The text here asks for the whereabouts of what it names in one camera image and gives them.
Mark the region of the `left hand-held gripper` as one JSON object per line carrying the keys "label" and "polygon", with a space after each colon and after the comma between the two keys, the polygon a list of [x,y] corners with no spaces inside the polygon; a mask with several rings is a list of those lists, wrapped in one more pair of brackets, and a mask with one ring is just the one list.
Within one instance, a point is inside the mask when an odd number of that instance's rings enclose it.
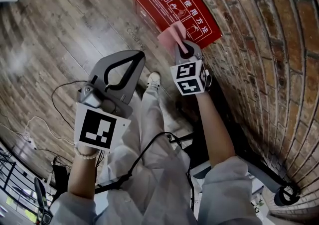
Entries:
{"label": "left hand-held gripper", "polygon": [[[110,71],[129,62],[120,82],[109,84]],[[145,62],[144,52],[126,50],[103,57],[96,63],[89,76],[90,83],[82,87],[78,96],[74,129],[76,144],[104,151],[114,149],[131,123],[129,117],[133,110],[128,104]]]}

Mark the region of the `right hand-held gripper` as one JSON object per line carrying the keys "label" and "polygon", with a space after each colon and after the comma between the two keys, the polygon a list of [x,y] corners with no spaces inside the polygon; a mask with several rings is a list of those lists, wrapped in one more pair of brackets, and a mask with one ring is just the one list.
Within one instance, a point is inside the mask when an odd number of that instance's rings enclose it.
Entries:
{"label": "right hand-held gripper", "polygon": [[175,65],[170,67],[175,85],[183,96],[205,91],[209,71],[202,61],[201,48],[189,40],[183,41],[187,53],[175,45]]}

